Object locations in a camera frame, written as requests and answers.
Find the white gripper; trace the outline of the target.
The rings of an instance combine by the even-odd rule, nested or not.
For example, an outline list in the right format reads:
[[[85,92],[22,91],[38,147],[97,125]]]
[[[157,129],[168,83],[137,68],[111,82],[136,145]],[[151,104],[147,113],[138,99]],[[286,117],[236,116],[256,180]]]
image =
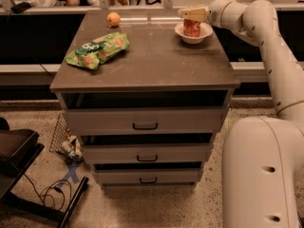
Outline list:
[[[233,3],[234,0],[214,0],[207,7],[191,7],[187,9],[179,9],[178,16],[182,19],[208,22],[217,28],[228,29],[231,27],[231,20],[224,17],[226,8]]]

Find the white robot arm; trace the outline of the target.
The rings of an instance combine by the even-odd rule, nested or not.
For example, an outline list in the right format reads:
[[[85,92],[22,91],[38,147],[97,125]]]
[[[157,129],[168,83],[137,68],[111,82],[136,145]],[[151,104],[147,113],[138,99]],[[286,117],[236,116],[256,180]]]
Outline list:
[[[295,177],[304,165],[304,70],[267,0],[214,0],[182,19],[232,32],[259,50],[273,112],[235,121],[221,155],[222,228],[303,228]]]

